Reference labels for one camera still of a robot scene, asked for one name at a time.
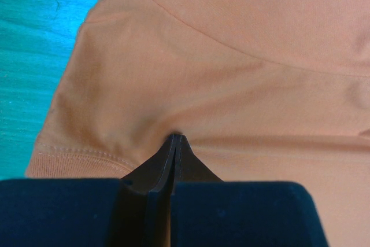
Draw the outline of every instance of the turquoise wooden surface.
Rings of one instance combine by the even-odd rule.
[[[0,179],[21,177],[97,0],[0,0]]]

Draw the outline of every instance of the cloth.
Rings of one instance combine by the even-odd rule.
[[[99,0],[30,177],[122,177],[167,135],[224,180],[312,194],[331,246],[369,246],[370,0]]]

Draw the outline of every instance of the garment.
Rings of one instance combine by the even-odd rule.
[[[312,194],[370,246],[370,0],[99,0],[27,169],[122,177],[174,132],[224,180]]]

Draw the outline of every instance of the ribbed cuff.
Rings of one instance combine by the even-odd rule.
[[[131,171],[118,163],[85,154],[34,152],[25,175],[29,178],[122,178]]]

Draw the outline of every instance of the orange fabric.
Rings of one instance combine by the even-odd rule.
[[[172,132],[225,180],[292,180],[370,246],[370,0],[100,0],[27,175],[122,177]]]

